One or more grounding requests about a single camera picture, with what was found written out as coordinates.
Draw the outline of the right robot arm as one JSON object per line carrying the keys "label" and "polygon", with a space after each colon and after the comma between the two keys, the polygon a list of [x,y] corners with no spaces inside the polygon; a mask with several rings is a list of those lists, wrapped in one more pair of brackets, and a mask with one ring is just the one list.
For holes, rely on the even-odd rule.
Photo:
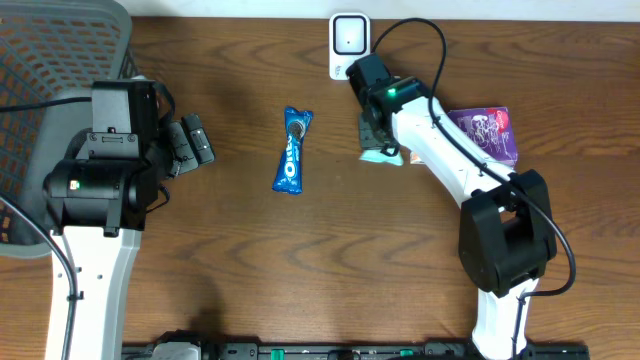
{"label": "right robot arm", "polygon": [[527,346],[528,300],[557,253],[545,180],[493,159],[415,77],[349,83],[381,145],[417,154],[460,208],[458,256],[478,289],[473,345],[486,359],[520,355]]}

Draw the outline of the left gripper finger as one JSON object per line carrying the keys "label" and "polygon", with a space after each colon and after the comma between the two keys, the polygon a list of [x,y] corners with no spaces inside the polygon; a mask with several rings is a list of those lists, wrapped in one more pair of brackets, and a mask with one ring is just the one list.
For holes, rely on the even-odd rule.
{"label": "left gripper finger", "polygon": [[196,113],[182,118],[185,141],[182,159],[186,168],[198,168],[215,160],[215,153],[209,137]]}
{"label": "left gripper finger", "polygon": [[168,132],[174,155],[170,174],[181,175],[197,169],[198,161],[196,160],[182,124],[179,122],[171,122]]}

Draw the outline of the small orange box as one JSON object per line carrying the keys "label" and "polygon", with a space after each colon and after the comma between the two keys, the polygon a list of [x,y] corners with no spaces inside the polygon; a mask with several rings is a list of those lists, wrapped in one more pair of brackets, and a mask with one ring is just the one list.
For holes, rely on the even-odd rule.
{"label": "small orange box", "polygon": [[417,153],[411,152],[410,153],[410,163],[412,165],[417,165],[417,164],[423,164],[424,161],[420,158],[420,156]]}

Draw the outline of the red purple snack packet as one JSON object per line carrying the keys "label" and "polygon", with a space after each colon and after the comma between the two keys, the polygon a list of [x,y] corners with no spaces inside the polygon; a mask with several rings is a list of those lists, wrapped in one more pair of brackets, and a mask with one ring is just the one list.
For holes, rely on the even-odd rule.
{"label": "red purple snack packet", "polygon": [[482,150],[511,168],[519,153],[507,107],[451,110],[449,118]]}

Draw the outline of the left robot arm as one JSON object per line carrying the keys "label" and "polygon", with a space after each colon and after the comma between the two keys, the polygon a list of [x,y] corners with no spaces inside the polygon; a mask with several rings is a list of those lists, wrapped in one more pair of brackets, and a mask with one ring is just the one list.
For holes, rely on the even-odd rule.
{"label": "left robot arm", "polygon": [[53,226],[53,292],[45,356],[118,359],[129,280],[163,182],[214,160],[195,113],[95,115],[85,159],[68,151],[43,181]]}

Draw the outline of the blue Oreo cookie packet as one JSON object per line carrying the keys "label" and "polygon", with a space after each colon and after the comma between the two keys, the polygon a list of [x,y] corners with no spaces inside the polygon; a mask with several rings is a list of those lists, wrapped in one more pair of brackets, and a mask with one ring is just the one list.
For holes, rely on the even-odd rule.
{"label": "blue Oreo cookie packet", "polygon": [[293,107],[285,108],[286,147],[280,157],[272,185],[274,191],[291,195],[299,195],[303,192],[301,149],[312,120],[312,111],[298,111]]}

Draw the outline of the teal wet wipes packet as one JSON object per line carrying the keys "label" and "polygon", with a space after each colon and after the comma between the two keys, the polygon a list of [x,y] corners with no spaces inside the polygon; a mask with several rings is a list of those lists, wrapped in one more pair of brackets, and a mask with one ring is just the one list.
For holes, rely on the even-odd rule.
{"label": "teal wet wipes packet", "polygon": [[394,166],[402,166],[404,164],[404,160],[400,153],[397,153],[394,156],[388,156],[376,149],[364,150],[360,156],[360,160],[377,164],[390,164]]}

